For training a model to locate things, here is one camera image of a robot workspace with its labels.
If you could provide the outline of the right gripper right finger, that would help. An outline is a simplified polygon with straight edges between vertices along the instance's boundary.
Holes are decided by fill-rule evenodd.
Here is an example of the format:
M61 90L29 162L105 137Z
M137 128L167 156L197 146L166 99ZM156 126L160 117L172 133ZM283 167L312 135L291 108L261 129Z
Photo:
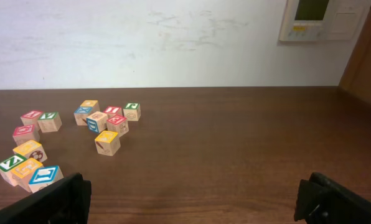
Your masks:
M300 180L294 221L307 224L371 224L371 202L322 173Z

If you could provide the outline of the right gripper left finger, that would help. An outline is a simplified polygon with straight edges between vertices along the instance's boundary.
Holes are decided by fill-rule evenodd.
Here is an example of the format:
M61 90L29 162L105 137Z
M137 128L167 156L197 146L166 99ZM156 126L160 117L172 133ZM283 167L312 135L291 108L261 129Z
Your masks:
M0 210L0 223L87 223L92 183L80 173Z

